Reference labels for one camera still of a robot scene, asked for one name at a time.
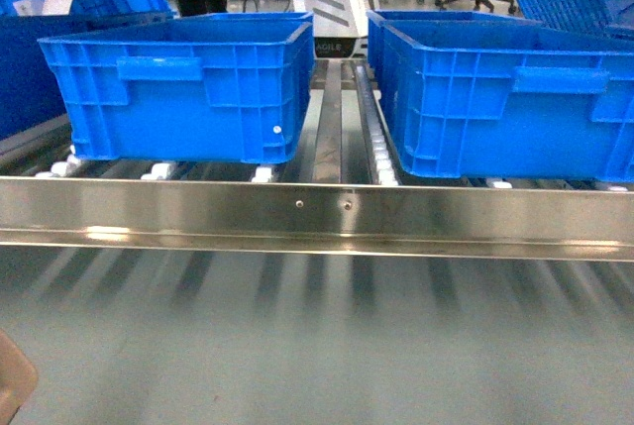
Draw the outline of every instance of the gray conveyor surface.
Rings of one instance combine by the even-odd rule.
[[[24,424],[632,423],[631,266],[0,249]]]

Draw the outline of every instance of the steel bar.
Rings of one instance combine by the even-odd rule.
[[[634,261],[634,194],[0,178],[0,243]]]
[[[326,89],[317,128],[313,182],[340,184],[342,182],[341,62],[331,60],[326,73]]]

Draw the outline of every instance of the crate handle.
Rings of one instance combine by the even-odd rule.
[[[128,81],[201,81],[202,60],[195,56],[122,56],[119,79]]]
[[[605,93],[610,73],[600,68],[555,68],[518,66],[513,79],[514,93]]]

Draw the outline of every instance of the metal shelf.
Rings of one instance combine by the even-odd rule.
[[[192,162],[140,180],[153,163],[130,160],[35,178],[69,154],[67,121],[6,140],[0,244],[634,261],[628,186],[418,179],[398,169],[363,65],[320,60],[314,87],[297,156],[269,182],[252,179],[270,166]]]

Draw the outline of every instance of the conveyor belt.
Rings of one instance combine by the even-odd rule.
[[[415,178],[363,65],[321,60],[314,87],[298,154],[278,167],[183,162],[141,180],[156,163],[121,160],[36,178],[69,155],[65,120],[2,142],[0,243],[634,260],[630,186]]]

